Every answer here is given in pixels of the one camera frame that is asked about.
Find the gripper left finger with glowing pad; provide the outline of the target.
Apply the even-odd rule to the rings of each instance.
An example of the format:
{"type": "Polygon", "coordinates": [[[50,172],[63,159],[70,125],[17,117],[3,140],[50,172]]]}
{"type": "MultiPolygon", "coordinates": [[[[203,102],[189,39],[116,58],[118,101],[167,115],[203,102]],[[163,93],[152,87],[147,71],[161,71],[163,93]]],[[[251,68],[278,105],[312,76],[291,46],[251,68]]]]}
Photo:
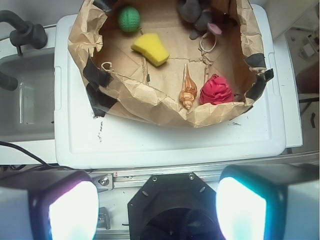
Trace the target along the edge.
{"type": "Polygon", "coordinates": [[[83,170],[0,175],[2,240],[92,240],[98,215],[98,190],[83,170]]]}

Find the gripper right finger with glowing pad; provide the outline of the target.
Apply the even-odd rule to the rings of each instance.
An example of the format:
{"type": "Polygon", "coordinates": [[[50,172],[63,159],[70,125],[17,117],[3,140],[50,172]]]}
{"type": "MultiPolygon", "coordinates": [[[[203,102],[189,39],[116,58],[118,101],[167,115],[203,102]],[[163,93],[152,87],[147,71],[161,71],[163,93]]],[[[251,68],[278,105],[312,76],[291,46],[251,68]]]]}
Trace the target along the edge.
{"type": "Polygon", "coordinates": [[[318,240],[320,167],[229,165],[220,175],[215,207],[227,240],[318,240]]]}

